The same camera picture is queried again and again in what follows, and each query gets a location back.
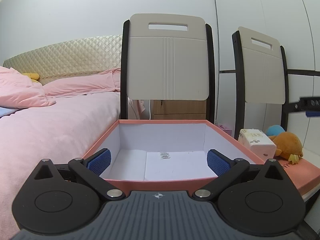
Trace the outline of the white tissue pack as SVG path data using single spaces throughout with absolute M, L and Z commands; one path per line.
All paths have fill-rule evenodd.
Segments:
M 238 142 L 263 160 L 274 158 L 276 145 L 259 129 L 241 129 Z

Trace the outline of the beige chair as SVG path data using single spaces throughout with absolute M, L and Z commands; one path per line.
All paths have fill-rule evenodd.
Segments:
M 289 81 L 284 47 L 275 38 L 239 27 L 232 35 L 236 111 L 234 137 L 241 129 L 287 128 Z
M 205 119 L 215 119 L 213 32 L 202 18 L 134 14 L 123 24 L 120 118 L 128 99 L 204 101 Z

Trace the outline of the pink pillow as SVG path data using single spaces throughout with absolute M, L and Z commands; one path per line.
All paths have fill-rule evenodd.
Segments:
M 43 86 L 46 96 L 64 97 L 93 93 L 119 92 L 120 68 L 89 76 L 58 79 Z

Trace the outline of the orange plush toy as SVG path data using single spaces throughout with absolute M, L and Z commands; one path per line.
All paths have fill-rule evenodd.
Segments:
M 292 165 L 298 164 L 303 157 L 303 148 L 300 139 L 291 132 L 282 132 L 269 136 L 276 145 L 275 157 L 282 157 Z

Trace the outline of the left beige chair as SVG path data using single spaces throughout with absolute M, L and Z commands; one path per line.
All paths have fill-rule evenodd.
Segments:
M 204 101 L 205 119 L 215 119 L 213 32 L 202 18 L 134 14 L 123 24 L 120 118 L 128 99 Z

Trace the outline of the orange open storage box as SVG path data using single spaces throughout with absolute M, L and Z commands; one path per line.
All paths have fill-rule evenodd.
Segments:
M 131 191 L 188 191 L 192 194 L 217 175 L 207 165 L 214 149 L 229 159 L 264 161 L 206 120 L 118 120 L 84 155 L 102 148 L 111 163 L 101 178 L 126 195 Z

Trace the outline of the blue plush toy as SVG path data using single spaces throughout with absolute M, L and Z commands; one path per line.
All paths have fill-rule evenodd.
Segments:
M 265 134 L 270 137 L 277 136 L 283 132 L 285 132 L 285 129 L 283 129 L 280 125 L 272 125 L 265 131 Z

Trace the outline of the small purple box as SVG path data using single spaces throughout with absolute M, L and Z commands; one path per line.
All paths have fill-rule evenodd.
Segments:
M 231 137 L 233 136 L 232 135 L 232 129 L 231 128 L 229 128 L 229 127 L 227 127 L 227 126 L 225 126 L 225 125 L 222 125 L 222 124 L 218 124 L 218 123 L 216 123 L 215 124 L 219 129 L 221 129 L 222 131 L 224 131 L 225 133 L 227 133 L 228 135 L 230 135 Z

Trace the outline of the orange box lid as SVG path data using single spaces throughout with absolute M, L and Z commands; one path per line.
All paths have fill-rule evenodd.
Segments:
M 300 159 L 298 164 L 291 165 L 287 160 L 275 158 L 283 167 L 287 175 L 307 201 L 319 190 L 320 169 L 305 159 Z

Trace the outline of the beige quilted headboard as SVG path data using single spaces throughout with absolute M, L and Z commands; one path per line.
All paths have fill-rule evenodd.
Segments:
M 37 73 L 43 85 L 57 79 L 88 76 L 121 65 L 121 35 L 81 38 L 51 44 L 5 60 L 6 68 Z

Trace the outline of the right beige chair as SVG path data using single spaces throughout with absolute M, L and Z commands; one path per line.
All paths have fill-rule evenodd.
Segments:
M 236 111 L 234 137 L 241 129 L 287 128 L 289 81 L 284 47 L 275 38 L 239 27 L 232 35 Z

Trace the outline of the yellow plush on bed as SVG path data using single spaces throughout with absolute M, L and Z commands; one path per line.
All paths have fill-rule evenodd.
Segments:
M 40 78 L 38 73 L 22 73 L 22 75 L 29 77 L 33 82 L 38 82 Z

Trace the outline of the pink bed with quilt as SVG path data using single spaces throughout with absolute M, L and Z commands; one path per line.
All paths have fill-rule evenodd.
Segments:
M 46 96 L 42 84 L 13 68 L 1 68 L 1 239 L 18 227 L 11 205 L 36 164 L 83 156 L 118 119 L 119 92 Z

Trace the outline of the wooden drawer cabinet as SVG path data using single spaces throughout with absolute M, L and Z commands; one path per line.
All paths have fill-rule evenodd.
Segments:
M 154 100 L 154 120 L 205 120 L 206 101 Z

